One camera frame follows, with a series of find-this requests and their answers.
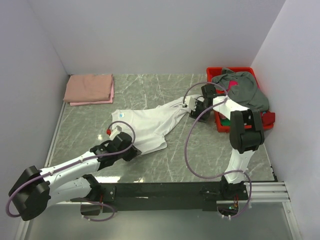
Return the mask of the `white t shirt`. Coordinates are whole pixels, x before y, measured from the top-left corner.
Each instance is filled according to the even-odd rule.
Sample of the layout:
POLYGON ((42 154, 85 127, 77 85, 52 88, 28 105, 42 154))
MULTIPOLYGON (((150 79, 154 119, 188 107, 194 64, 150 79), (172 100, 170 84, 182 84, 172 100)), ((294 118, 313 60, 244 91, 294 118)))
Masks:
POLYGON ((132 136, 132 130, 129 128, 132 127, 135 132, 133 145, 142 155, 165 149, 167 147, 165 136, 186 114, 190 113, 183 108, 183 101, 184 99, 180 97, 151 109, 117 109, 111 114, 112 121, 122 121, 128 125, 116 123, 112 129, 120 126, 124 132, 132 136))

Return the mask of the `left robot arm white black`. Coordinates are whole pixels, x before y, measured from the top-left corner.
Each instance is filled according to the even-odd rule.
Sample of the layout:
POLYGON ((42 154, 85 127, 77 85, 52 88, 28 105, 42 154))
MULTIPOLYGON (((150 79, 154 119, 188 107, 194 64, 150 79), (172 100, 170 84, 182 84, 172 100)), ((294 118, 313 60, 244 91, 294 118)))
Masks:
POLYGON ((59 165, 26 168, 8 193, 6 214, 29 221, 46 208, 67 200, 103 203, 108 198, 106 190, 92 173, 110 167, 120 159, 130 161, 141 153, 134 147, 135 135, 121 131, 110 137, 59 165))

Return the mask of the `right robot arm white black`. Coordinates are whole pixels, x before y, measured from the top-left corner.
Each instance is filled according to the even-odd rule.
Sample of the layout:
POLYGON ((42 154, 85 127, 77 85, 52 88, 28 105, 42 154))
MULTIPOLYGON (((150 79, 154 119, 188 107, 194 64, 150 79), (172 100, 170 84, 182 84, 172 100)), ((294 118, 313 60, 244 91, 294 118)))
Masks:
POLYGON ((232 147, 229 164, 221 177, 219 194, 230 200, 245 190, 245 171, 254 153, 264 143, 264 127, 258 109, 248 108, 230 99, 225 89, 216 83, 203 82, 201 87, 203 100, 187 96, 182 98, 182 106, 190 108, 190 117, 198 121, 206 121, 215 111, 230 121, 229 142, 232 147), (224 93, 217 93, 216 88, 224 93))

